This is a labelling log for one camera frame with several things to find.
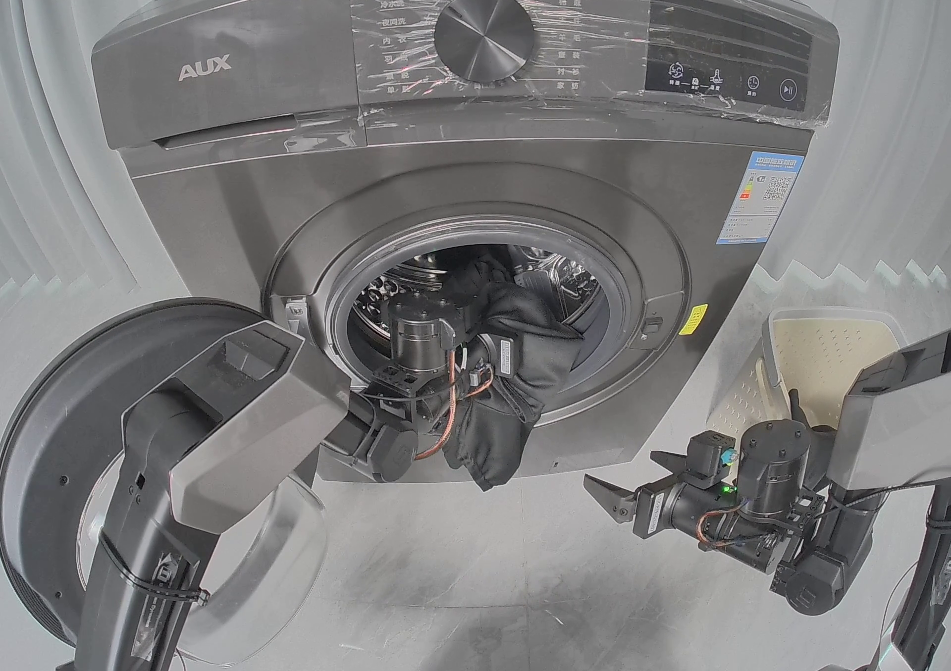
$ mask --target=washing machine top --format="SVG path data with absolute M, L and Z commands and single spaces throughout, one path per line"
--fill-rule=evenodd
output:
M 113 148 L 310 124 L 300 145 L 322 150 L 499 134 L 412 122 L 459 103 L 537 122 L 513 137 L 577 137 L 592 105 L 813 127 L 838 44 L 795 0 L 156 0 L 92 66 Z

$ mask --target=black cloth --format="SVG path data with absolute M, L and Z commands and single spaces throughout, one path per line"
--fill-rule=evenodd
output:
M 495 276 L 493 261 L 480 261 L 463 273 L 466 282 Z M 487 491 L 516 474 L 531 429 L 564 386 L 582 338 L 531 291 L 496 281 L 479 292 L 486 303 L 479 330 L 513 338 L 517 367 L 513 377 L 496 375 L 491 388 L 459 404 L 443 453 L 450 467 L 464 466 Z
M 510 283 L 512 275 L 488 251 L 461 270 L 449 275 L 439 289 L 442 296 L 483 297 L 486 300 L 491 283 Z

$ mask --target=sticker label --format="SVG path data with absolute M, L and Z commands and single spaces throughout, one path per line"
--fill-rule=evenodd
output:
M 653 510 L 650 511 L 650 525 L 648 525 L 648 536 L 657 531 L 657 526 L 660 523 L 660 511 L 664 509 L 664 497 L 667 494 L 658 494 L 657 498 L 654 500 Z
M 690 335 L 694 332 L 704 319 L 704 314 L 707 313 L 707 307 L 709 304 L 701 304 L 698 307 L 694 307 L 690 310 L 690 317 L 687 318 L 687 321 L 684 322 L 683 328 L 680 329 L 680 335 Z
M 151 583 L 165 588 L 175 588 L 182 563 L 182 556 L 174 552 L 163 552 L 158 565 L 152 571 Z M 132 655 L 146 663 L 151 663 L 155 648 L 160 640 L 160 629 L 165 615 L 172 604 L 161 597 L 149 595 L 139 617 L 139 625 L 132 638 Z
M 951 553 L 945 560 L 945 567 L 942 572 L 935 577 L 934 586 L 931 588 L 931 605 L 941 606 L 948 599 L 948 592 L 951 591 Z
M 499 342 L 498 347 L 498 367 L 502 370 L 503 375 L 512 374 L 512 341 L 508 338 L 503 338 Z
M 803 160 L 801 155 L 753 151 L 717 245 L 766 243 Z

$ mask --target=black cable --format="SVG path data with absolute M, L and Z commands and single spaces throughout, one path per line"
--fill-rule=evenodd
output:
M 924 519 L 924 527 L 932 531 L 937 531 L 938 533 L 943 533 L 945 531 L 951 531 L 951 519 L 948 518 L 936 518 L 935 517 L 935 500 L 932 498 L 931 504 L 928 506 L 928 515 Z
M 416 396 L 387 396 L 386 394 L 383 394 L 383 393 L 367 393 L 367 392 L 361 392 L 360 396 L 364 396 L 367 399 L 378 399 L 381 402 L 397 402 L 399 404 L 408 404 L 409 402 L 422 402 L 423 400 L 428 399 L 431 396 L 446 396 L 449 394 L 449 392 L 453 390 L 454 387 L 458 386 L 459 383 L 460 381 L 457 381 L 456 383 L 450 386 L 445 386 L 439 389 L 438 391 L 429 392 L 429 393 L 421 393 L 421 394 L 417 394 Z
M 859 503 L 865 502 L 866 500 L 870 500 L 872 497 L 877 497 L 877 496 L 879 496 L 880 494 L 891 494 L 892 491 L 905 491 L 907 488 L 933 487 L 933 486 L 934 486 L 935 484 L 937 484 L 937 483 L 939 483 L 939 482 L 938 482 L 938 481 L 919 481 L 919 482 L 914 483 L 914 484 L 901 484 L 900 486 L 897 486 L 897 487 L 880 488 L 878 491 L 869 491 L 869 492 L 866 493 L 866 494 L 860 494 L 860 495 L 857 496 L 855 499 L 850 500 L 850 501 L 848 501 L 848 502 L 839 502 L 839 500 L 834 499 L 834 498 L 832 497 L 831 493 L 830 493 L 830 494 L 829 494 L 829 498 L 826 500 L 826 502 L 831 502 L 831 503 L 832 503 L 832 506 L 833 506 L 832 509 L 831 509 L 831 510 L 827 510 L 827 511 L 825 511 L 825 512 L 821 512 L 819 515 L 817 515 L 817 516 L 816 516 L 815 518 L 813 518 L 812 520 L 813 520 L 813 521 L 818 521 L 820 518 L 825 518 L 826 515 L 831 515 L 833 512 L 835 512 L 835 511 L 837 511 L 837 510 L 845 510 L 846 508 L 853 508 L 853 507 L 855 507 L 856 505 L 858 505 Z M 867 512 L 878 512 L 879 510 L 882 509 L 882 507 L 883 507 L 883 505 L 884 505 L 885 503 L 886 503 L 886 500 L 882 500 L 882 504 L 881 504 L 881 505 L 879 505 L 879 506 L 878 506 L 877 508 L 875 508 L 873 511 L 867 511 Z
M 99 532 L 99 544 L 102 545 L 103 551 L 112 561 L 113 566 L 119 571 L 119 575 L 123 578 L 123 581 L 139 592 L 144 592 L 153 597 L 161 597 L 163 600 L 169 600 L 173 603 L 197 603 L 198 605 L 207 603 L 208 598 L 211 596 L 204 589 L 172 589 L 167 586 L 159 586 L 148 582 L 145 579 L 140 579 L 129 570 L 125 561 L 122 559 L 122 555 L 119 554 L 119 550 L 113 545 L 112 540 L 106 535 L 105 531 Z
M 768 536 L 772 536 L 773 533 L 773 531 L 769 531 L 768 533 L 755 534 L 754 536 L 734 536 L 732 539 L 714 539 L 710 542 L 709 546 L 745 545 L 749 542 L 755 542 L 758 539 L 766 539 Z
M 901 574 L 901 578 L 898 579 L 897 582 L 895 582 L 895 585 L 892 587 L 892 593 L 888 595 L 888 600 L 886 601 L 886 612 L 882 614 L 882 628 L 879 629 L 880 640 L 882 639 L 882 635 L 886 633 L 886 620 L 888 620 L 888 607 L 891 606 L 891 599 L 895 596 L 895 592 L 898 591 L 898 587 L 901 586 L 901 582 L 904 581 L 905 576 L 911 573 L 911 569 L 914 568 L 917 564 L 918 564 L 917 560 L 915 560 L 913 563 L 910 564 L 910 566 L 908 567 L 908 570 L 906 570 L 903 574 Z

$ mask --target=laundry basket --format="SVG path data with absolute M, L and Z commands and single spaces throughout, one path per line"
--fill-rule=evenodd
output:
M 843 398 L 859 372 L 905 344 L 898 322 L 883 311 L 776 310 L 707 428 L 739 444 L 748 427 L 791 417 L 790 389 L 799 391 L 809 425 L 838 427 Z M 734 467 L 728 480 L 735 475 Z

